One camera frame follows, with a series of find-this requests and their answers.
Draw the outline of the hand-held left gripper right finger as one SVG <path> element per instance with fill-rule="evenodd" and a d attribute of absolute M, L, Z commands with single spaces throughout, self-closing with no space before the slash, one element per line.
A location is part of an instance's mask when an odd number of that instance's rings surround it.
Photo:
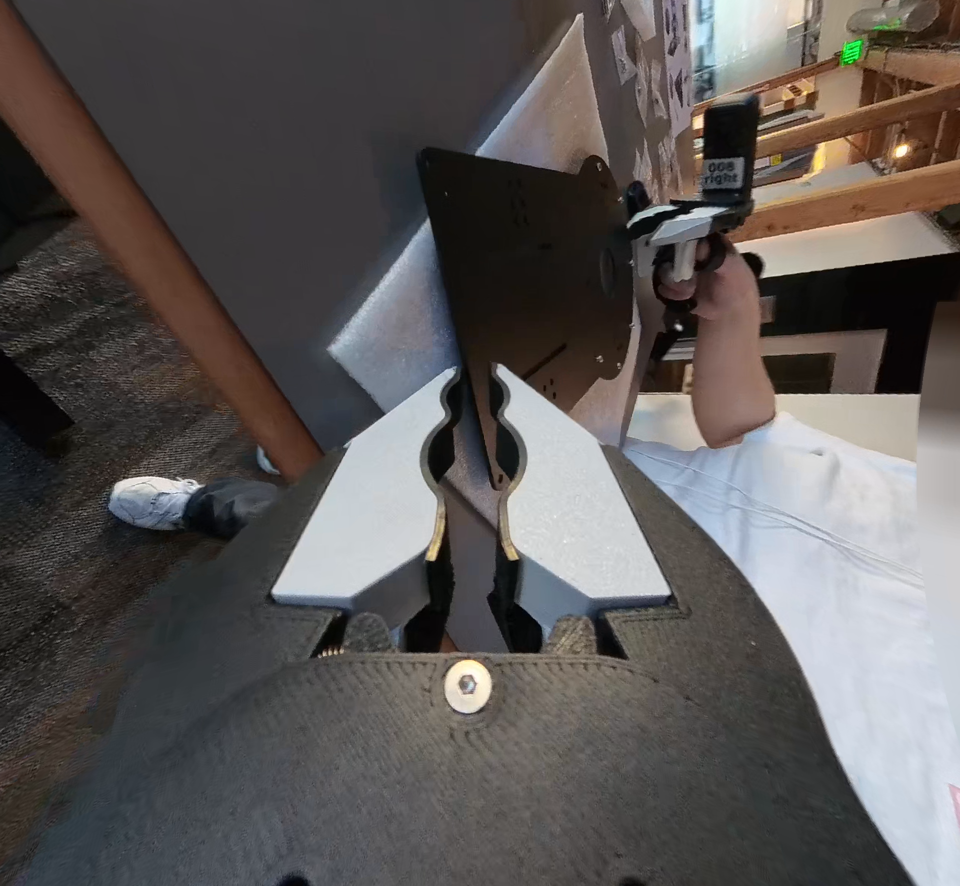
<path fill-rule="evenodd" d="M 504 365 L 497 460 L 503 595 L 528 615 L 660 607 L 672 591 L 604 446 Z"/>

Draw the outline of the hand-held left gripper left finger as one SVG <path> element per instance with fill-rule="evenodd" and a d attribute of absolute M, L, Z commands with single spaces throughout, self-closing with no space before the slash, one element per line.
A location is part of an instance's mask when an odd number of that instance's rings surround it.
<path fill-rule="evenodd" d="M 447 526 L 461 371 L 448 368 L 346 446 L 271 598 L 351 615 L 416 615 Z"/>

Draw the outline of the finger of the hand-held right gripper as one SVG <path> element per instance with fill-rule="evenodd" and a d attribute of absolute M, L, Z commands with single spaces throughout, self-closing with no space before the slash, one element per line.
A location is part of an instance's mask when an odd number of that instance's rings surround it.
<path fill-rule="evenodd" d="M 706 238 L 704 220 L 630 220 L 633 266 L 642 278 L 667 265 L 671 278 L 692 278 L 698 243 Z"/>
<path fill-rule="evenodd" d="M 713 216 L 726 211 L 725 204 L 699 199 L 670 200 L 656 203 L 642 182 L 626 187 L 627 227 L 658 227 L 668 220 L 690 215 Z"/>

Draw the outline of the black metal plate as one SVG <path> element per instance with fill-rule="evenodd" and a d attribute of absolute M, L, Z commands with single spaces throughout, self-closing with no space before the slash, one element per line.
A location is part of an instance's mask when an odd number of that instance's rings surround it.
<path fill-rule="evenodd" d="M 495 365 L 568 414 L 636 362 L 622 190 L 597 155 L 575 172 L 438 147 L 416 157 L 486 471 L 501 491 L 513 473 L 499 463 Z"/>

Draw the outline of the person's right hand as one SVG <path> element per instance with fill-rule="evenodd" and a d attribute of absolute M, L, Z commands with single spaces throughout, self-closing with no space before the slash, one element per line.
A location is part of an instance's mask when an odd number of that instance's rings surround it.
<path fill-rule="evenodd" d="M 695 301 L 693 311 L 711 326 L 759 328 L 762 320 L 757 279 L 726 235 L 713 233 L 698 242 L 697 258 L 708 260 L 723 248 L 723 261 L 702 269 L 689 280 L 674 280 L 672 268 L 663 266 L 658 293 L 666 301 Z"/>

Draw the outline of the printed instruction sheet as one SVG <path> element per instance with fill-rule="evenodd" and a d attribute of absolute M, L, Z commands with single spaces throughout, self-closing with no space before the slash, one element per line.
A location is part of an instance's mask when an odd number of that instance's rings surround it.
<path fill-rule="evenodd" d="M 692 118 L 690 0 L 661 0 L 664 63 L 671 128 L 678 136 Z"/>

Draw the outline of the wooden shelving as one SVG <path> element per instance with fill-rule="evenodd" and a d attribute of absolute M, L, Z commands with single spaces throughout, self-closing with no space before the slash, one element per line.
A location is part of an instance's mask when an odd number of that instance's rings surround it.
<path fill-rule="evenodd" d="M 895 124 L 958 110 L 958 42 L 927 47 L 871 50 L 866 70 L 924 88 L 862 105 L 770 136 L 759 143 L 761 156 L 793 148 L 867 134 Z M 745 243 L 779 235 L 810 232 L 909 212 L 933 212 L 958 203 L 958 159 L 917 167 L 869 179 L 848 182 L 822 191 L 796 193 L 784 200 L 755 207 L 751 217 L 733 233 Z"/>

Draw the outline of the person's black trouser leg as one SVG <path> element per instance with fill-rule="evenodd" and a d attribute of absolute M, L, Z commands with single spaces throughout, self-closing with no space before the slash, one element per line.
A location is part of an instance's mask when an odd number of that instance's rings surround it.
<path fill-rule="evenodd" d="M 265 481 L 221 478 L 192 493 L 181 524 L 186 530 L 229 541 L 268 510 L 282 493 L 281 487 Z"/>

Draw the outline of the small clear screw bags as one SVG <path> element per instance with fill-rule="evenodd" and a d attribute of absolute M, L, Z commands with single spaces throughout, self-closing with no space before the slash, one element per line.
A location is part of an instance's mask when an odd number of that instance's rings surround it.
<path fill-rule="evenodd" d="M 598 0 L 619 87 L 631 95 L 632 177 L 656 204 L 683 187 L 678 135 L 689 126 L 674 93 L 676 20 L 666 0 Z"/>

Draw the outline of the white foam sheet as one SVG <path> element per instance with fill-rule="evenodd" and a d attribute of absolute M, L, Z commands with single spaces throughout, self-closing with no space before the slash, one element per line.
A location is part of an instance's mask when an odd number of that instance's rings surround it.
<path fill-rule="evenodd" d="M 555 31 L 552 52 L 475 152 L 568 172 L 587 155 L 612 163 L 585 24 L 581 13 L 568 29 Z M 433 234 L 424 221 L 328 345 L 334 360 L 384 413 L 459 361 L 439 271 Z M 576 422 L 608 445 L 622 446 L 627 438 L 663 318 L 663 305 L 646 283 L 635 284 L 622 371 L 615 380 L 596 381 L 572 410 Z"/>

